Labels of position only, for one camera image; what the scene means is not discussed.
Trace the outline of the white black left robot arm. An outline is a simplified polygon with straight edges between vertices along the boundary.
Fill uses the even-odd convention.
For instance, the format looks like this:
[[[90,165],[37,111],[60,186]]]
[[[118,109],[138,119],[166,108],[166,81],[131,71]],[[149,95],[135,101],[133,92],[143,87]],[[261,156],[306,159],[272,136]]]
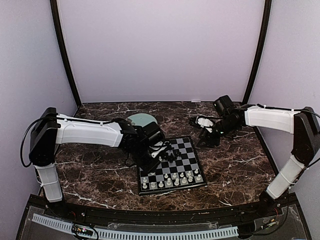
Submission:
[[[75,118],[49,107],[32,127],[28,157],[51,210],[60,218],[67,218],[71,208],[63,201],[55,165],[56,145],[76,143],[120,148],[147,173],[158,166],[161,153],[168,148],[163,131],[154,121],[140,126],[123,118],[107,121]]]

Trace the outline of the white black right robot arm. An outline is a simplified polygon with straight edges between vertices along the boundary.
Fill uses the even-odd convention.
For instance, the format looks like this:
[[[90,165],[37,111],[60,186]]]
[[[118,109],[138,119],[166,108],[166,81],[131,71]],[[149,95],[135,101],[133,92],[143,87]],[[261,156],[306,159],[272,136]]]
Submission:
[[[282,161],[282,168],[274,180],[260,195],[255,213],[266,217],[275,208],[274,201],[295,185],[301,175],[317,160],[320,152],[319,114],[312,107],[283,108],[261,104],[235,104],[228,95],[213,102],[217,116],[198,115],[189,123],[201,129],[199,144],[207,148],[220,145],[221,138],[242,127],[277,133],[287,136],[289,143],[282,146],[289,150],[288,160]]]

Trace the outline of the black grey chessboard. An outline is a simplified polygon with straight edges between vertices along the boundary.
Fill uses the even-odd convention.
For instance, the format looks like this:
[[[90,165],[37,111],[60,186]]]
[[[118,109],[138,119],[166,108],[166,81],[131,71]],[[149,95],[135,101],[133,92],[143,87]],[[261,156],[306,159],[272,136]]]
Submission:
[[[205,174],[203,172],[192,138],[190,136],[179,136],[171,138],[169,141],[173,149],[180,150],[181,156],[172,163],[162,160],[154,172],[145,173],[137,168],[137,186],[138,194],[140,196],[207,186]],[[191,176],[193,177],[193,182],[188,182],[188,178],[190,177],[187,175],[188,171],[192,172]],[[172,174],[174,173],[176,173],[176,178],[172,178]],[[186,185],[181,185],[181,179],[183,178],[180,177],[181,173],[184,173],[184,177],[187,178]],[[171,178],[171,187],[166,186],[167,179],[164,178],[165,174],[168,174],[168,178]],[[201,175],[202,182],[195,181],[195,176],[197,175]],[[143,182],[143,177],[147,178],[147,182]],[[175,179],[179,179],[178,186],[175,186],[174,184]],[[159,182],[161,181],[164,183],[163,187],[159,187]],[[143,183],[147,184],[147,189],[142,188]],[[151,189],[150,183],[156,183],[156,189]]]

